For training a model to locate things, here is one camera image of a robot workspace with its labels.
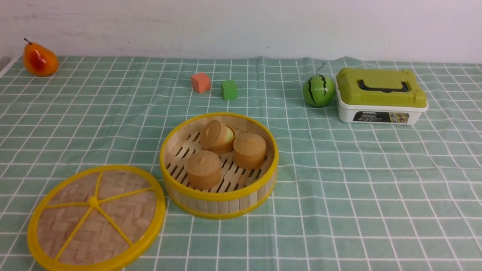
green toolbox lid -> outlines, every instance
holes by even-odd
[[[342,68],[336,82],[342,101],[349,105],[427,106],[427,97],[409,70]]]

toolbox handle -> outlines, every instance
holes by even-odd
[[[365,85],[365,82],[362,80],[358,80],[358,86],[363,89],[363,90],[368,90],[368,91],[381,91],[384,93],[390,93],[390,92],[408,92],[408,86],[407,83],[401,82],[402,83],[402,88],[371,88],[367,87]]]

green cube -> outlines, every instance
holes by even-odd
[[[238,97],[238,88],[236,87],[236,82],[233,80],[221,82],[221,93],[223,99],[231,100]]]

toolbox label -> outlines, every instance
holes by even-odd
[[[358,111],[354,122],[388,122],[407,124],[410,114],[401,112]]]

orange cube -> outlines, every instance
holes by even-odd
[[[191,76],[191,84],[197,93],[204,93],[211,89],[211,79],[204,72]]]

